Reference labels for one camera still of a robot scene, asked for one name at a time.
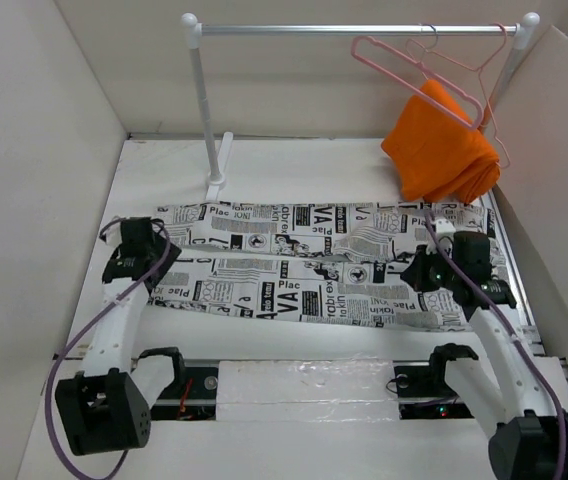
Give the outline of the newspaper print trousers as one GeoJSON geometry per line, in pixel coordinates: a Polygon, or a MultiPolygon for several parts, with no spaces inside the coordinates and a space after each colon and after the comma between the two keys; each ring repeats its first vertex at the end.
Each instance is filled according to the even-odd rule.
{"type": "Polygon", "coordinates": [[[490,208],[461,203],[248,204],[157,209],[181,249],[154,306],[229,317],[372,328],[463,331],[452,293],[419,293],[401,278],[430,240],[425,215],[485,234],[490,275],[506,261],[490,208]]]}

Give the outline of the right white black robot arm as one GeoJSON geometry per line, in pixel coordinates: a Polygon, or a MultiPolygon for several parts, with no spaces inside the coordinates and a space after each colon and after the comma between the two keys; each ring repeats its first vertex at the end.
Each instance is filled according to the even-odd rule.
{"type": "Polygon", "coordinates": [[[488,439],[498,479],[568,479],[568,413],[534,361],[508,283],[492,275],[489,237],[443,219],[426,227],[428,244],[400,277],[417,293],[452,293],[493,372],[470,346],[440,345],[427,366],[396,376],[399,396],[461,400],[488,439]]]}

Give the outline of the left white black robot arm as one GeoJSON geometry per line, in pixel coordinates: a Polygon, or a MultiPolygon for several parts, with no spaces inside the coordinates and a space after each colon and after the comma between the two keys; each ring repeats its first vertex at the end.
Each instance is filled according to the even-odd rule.
{"type": "Polygon", "coordinates": [[[114,220],[100,238],[113,249],[101,277],[103,306],[79,371],[55,388],[76,456],[144,447],[152,407],[161,394],[180,394],[187,382],[178,348],[133,353],[143,310],[180,248],[170,241],[163,221],[151,217],[114,220]]]}

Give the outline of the orange garment on hanger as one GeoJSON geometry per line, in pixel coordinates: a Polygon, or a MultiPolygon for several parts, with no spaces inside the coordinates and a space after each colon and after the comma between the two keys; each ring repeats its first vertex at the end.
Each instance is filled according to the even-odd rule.
{"type": "Polygon", "coordinates": [[[392,160],[406,201],[454,196],[470,204],[500,178],[499,155],[485,136],[413,95],[381,149],[392,160]]]}

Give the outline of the white metal clothes rack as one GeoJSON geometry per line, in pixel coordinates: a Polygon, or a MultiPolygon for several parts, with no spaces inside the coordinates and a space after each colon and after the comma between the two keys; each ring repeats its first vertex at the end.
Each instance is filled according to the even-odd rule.
{"type": "Polygon", "coordinates": [[[191,68],[196,89],[196,97],[203,127],[204,143],[209,163],[207,189],[205,199],[214,201],[219,197],[221,190],[226,184],[225,169],[231,156],[234,135],[227,131],[223,134],[220,143],[216,143],[212,128],[212,118],[207,98],[205,75],[200,54],[201,40],[208,36],[346,36],[352,39],[351,55],[357,61],[382,73],[398,84],[403,85],[415,95],[453,119],[460,125],[475,130],[486,128],[490,120],[493,107],[497,104],[500,96],[506,90],[515,70],[524,57],[525,50],[532,43],[532,37],[540,24],[541,18],[536,12],[525,14],[519,23],[512,26],[501,24],[491,25],[206,25],[201,23],[195,14],[185,13],[181,17],[181,26],[184,31],[186,44],[189,51],[191,68]],[[467,94],[460,87],[446,80],[441,75],[428,68],[423,61],[407,56],[403,52],[380,41],[385,37],[433,37],[440,39],[447,36],[472,36],[490,37],[496,36],[507,43],[513,39],[511,50],[505,60],[491,95],[480,102],[467,94]],[[423,94],[419,89],[402,80],[391,71],[362,57],[357,53],[357,46],[361,41],[367,41],[371,45],[381,48],[397,58],[417,68],[427,78],[433,78],[451,92],[457,94],[460,99],[469,102],[476,111],[476,117],[465,121],[463,118],[446,108],[443,104],[435,102],[432,98],[423,94]]]}

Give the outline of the aluminium rail right side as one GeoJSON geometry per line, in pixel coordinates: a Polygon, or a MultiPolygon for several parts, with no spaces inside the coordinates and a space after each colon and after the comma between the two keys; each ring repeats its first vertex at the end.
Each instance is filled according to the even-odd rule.
{"type": "Polygon", "coordinates": [[[542,344],[518,265],[511,248],[508,233],[498,206],[497,198],[493,190],[486,195],[486,202],[488,206],[493,209],[495,214],[497,240],[506,259],[508,282],[517,302],[518,315],[523,331],[531,343],[542,344]]]}

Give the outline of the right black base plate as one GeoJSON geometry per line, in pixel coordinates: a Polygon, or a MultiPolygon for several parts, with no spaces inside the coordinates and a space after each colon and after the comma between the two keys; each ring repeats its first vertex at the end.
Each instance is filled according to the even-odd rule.
{"type": "Polygon", "coordinates": [[[471,419],[468,407],[428,362],[394,362],[387,390],[396,396],[401,420],[471,419]]]}

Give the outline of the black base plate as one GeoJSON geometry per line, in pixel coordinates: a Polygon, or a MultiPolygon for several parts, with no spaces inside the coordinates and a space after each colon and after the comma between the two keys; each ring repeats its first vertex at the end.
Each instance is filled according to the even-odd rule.
{"type": "Polygon", "coordinates": [[[208,421],[216,418],[218,363],[186,364],[181,387],[167,387],[151,409],[153,421],[208,421]]]}
{"type": "Polygon", "coordinates": [[[387,390],[396,396],[401,420],[471,419],[468,407],[428,362],[394,362],[387,390]]]}

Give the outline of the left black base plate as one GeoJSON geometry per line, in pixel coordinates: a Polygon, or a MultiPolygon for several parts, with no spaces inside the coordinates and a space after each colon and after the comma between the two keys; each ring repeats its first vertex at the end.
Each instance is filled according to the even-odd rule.
{"type": "Polygon", "coordinates": [[[151,409],[153,421],[208,421],[216,418],[218,363],[186,364],[181,387],[167,387],[151,409]]]}

